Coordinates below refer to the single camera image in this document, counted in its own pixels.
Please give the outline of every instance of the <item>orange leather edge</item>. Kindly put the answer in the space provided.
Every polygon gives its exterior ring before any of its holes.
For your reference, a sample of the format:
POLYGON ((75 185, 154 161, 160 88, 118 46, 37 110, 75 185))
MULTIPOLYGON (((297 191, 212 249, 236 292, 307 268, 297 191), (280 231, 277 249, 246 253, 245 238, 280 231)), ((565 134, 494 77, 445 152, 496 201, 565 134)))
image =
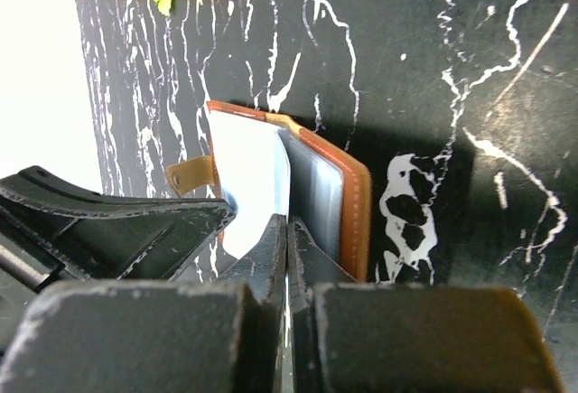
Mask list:
POLYGON ((371 174, 368 168, 336 145, 297 124, 291 117, 210 101, 209 111, 251 117, 291 132, 317 154, 335 163, 343 171, 343 201, 340 222, 340 265, 359 281, 368 279, 369 232, 371 227, 371 174))

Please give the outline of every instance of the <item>card holder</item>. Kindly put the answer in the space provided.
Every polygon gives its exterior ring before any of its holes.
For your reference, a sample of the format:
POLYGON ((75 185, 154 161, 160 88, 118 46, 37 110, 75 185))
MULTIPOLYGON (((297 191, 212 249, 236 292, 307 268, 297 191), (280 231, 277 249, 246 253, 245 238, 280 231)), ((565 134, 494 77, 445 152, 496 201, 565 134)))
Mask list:
MULTIPOLYGON (((339 169, 342 175, 339 248, 333 250, 333 256, 337 257, 336 260, 339 261, 345 271, 359 281, 366 281, 371 217, 371 176, 368 168, 329 141, 300 126, 289 116, 267 113, 214 100, 209 102, 209 112, 210 115, 214 112, 221 112, 277 126, 286 133, 290 133, 294 139, 306 145, 322 160, 326 160, 326 162, 339 169)), ((229 141, 235 142, 235 140, 235 137, 232 137, 229 141)), ((211 152, 215 154, 212 140, 210 148, 211 152)), ((216 165, 217 161, 212 155, 204 155, 180 164, 171 165, 166 169, 167 180, 179 196, 208 184, 214 187, 218 197, 226 197, 227 194, 223 193, 221 187, 219 169, 216 165)), ((313 220, 313 222, 305 222, 308 229, 314 229, 316 226, 323 228, 325 226, 323 223, 318 225, 315 222, 315 218, 310 220, 313 220)), ((331 248, 322 248, 331 256, 331 248)))

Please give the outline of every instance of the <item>white background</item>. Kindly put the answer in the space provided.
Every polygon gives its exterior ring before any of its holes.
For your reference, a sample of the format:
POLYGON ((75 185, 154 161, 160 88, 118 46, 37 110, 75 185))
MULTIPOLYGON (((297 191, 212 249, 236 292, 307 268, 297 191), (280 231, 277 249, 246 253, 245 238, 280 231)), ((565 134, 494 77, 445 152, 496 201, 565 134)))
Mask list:
POLYGON ((0 0, 0 178, 34 164, 102 191, 74 0, 0 0))

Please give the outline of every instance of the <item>leather strap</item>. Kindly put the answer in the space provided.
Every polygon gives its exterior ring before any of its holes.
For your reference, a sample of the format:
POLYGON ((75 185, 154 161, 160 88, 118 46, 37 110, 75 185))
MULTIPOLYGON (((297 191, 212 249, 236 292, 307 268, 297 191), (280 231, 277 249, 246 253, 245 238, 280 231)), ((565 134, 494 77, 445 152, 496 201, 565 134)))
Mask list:
POLYGON ((215 185, 213 158, 202 155, 183 163, 169 165, 166 179, 179 197, 202 185, 215 185))

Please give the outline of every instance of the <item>black marble surface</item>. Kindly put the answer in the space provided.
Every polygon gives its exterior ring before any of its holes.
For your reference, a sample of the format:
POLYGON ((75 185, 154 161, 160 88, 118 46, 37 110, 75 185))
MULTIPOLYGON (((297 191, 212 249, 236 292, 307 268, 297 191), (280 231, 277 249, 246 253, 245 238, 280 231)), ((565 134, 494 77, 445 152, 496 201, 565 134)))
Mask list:
POLYGON ((372 280, 516 289, 578 391, 576 0, 77 4, 107 193, 171 196, 209 98, 292 115, 372 173, 372 280))

